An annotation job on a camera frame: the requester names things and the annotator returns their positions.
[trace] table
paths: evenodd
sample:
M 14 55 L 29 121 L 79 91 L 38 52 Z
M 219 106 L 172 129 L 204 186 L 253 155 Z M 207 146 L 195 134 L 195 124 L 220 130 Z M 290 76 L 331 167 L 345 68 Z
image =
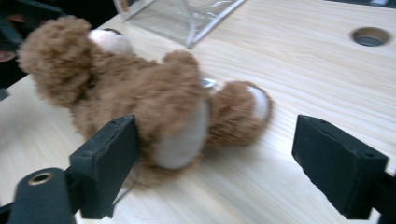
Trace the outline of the table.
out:
M 160 60 L 185 49 L 122 22 L 103 28 L 131 37 L 135 52 Z M 364 47 L 350 34 L 378 27 L 393 38 Z M 257 144 L 213 153 L 193 172 L 147 191 L 133 191 L 113 219 L 78 223 L 376 223 L 346 220 L 291 156 L 297 115 L 325 119 L 390 157 L 396 171 L 396 11 L 320 0 L 249 0 L 193 49 L 204 77 L 248 80 L 275 104 Z M 26 77 L 0 103 L 0 201 L 35 170 L 66 168 L 83 140 L 67 111 L 35 94 Z

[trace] stuffed animal's body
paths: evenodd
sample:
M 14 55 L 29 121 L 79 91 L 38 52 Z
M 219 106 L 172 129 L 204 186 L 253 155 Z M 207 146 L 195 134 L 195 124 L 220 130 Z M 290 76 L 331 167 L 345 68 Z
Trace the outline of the stuffed animal's body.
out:
M 131 47 L 101 42 L 108 34 L 89 35 L 90 28 L 74 17 L 49 21 L 21 46 L 21 68 L 43 98 L 70 110 L 86 138 L 112 119 L 135 114 L 142 185 L 193 167 L 204 147 L 246 145 L 260 136 L 270 100 L 258 87 L 230 82 L 210 95 L 188 52 L 147 61 Z

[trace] plush toy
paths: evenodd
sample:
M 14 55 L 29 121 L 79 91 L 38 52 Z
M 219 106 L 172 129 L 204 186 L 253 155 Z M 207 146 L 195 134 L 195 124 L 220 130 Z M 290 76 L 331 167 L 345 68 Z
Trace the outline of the plush toy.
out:
M 194 167 L 205 147 L 248 145 L 261 135 L 271 101 L 259 87 L 235 81 L 209 94 L 190 53 L 147 61 L 133 54 L 128 38 L 90 29 L 75 17 L 48 21 L 21 46 L 21 69 L 44 99 L 69 109 L 85 138 L 134 114 L 141 186 Z

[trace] teddy bear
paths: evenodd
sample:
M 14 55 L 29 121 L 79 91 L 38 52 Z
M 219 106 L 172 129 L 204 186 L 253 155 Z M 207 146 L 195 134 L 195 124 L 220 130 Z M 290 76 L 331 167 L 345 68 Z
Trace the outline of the teddy bear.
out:
M 196 167 L 204 148 L 254 143 L 271 114 L 270 97 L 252 83 L 231 81 L 207 91 L 191 53 L 175 50 L 162 62 L 146 60 L 126 36 L 92 31 L 73 16 L 30 33 L 19 57 L 39 95 L 68 109 L 86 139 L 110 120 L 135 115 L 143 187 Z M 134 179 L 131 172 L 125 185 Z

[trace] stuffed animal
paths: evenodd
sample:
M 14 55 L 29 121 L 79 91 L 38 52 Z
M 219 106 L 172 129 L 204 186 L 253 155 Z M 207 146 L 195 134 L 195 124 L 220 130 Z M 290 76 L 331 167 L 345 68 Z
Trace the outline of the stuffed animal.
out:
M 194 167 L 205 147 L 248 145 L 261 135 L 271 101 L 259 87 L 234 81 L 209 94 L 190 53 L 148 61 L 133 54 L 128 38 L 90 32 L 75 17 L 48 21 L 21 45 L 20 67 L 42 98 L 70 111 L 87 139 L 110 120 L 134 114 L 141 186 Z

